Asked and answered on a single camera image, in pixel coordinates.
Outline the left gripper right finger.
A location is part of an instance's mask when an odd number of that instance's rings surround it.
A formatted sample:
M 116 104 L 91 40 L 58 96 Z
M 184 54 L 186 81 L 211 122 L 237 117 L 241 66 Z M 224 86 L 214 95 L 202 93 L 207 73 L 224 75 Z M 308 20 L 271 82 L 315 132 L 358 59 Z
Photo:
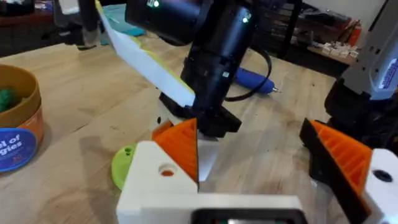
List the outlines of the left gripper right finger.
M 397 223 L 397 156 L 305 119 L 300 139 L 350 223 Z

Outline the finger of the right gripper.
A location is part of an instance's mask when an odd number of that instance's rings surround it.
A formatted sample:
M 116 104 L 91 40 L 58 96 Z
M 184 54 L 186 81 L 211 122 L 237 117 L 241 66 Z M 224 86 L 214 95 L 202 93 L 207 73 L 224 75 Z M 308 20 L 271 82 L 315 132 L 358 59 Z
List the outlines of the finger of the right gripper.
M 179 118 L 163 102 L 157 102 L 151 139 L 191 178 L 198 183 L 198 133 L 196 118 Z
M 217 138 L 203 138 L 198 140 L 198 180 L 204 182 L 216 161 L 220 150 Z

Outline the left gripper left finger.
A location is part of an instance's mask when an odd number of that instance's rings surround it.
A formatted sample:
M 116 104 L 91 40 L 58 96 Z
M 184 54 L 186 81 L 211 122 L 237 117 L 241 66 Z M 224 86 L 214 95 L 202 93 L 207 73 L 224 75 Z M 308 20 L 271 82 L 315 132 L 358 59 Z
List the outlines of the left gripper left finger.
M 137 144 L 118 207 L 171 205 L 195 195 L 197 183 L 153 141 Z

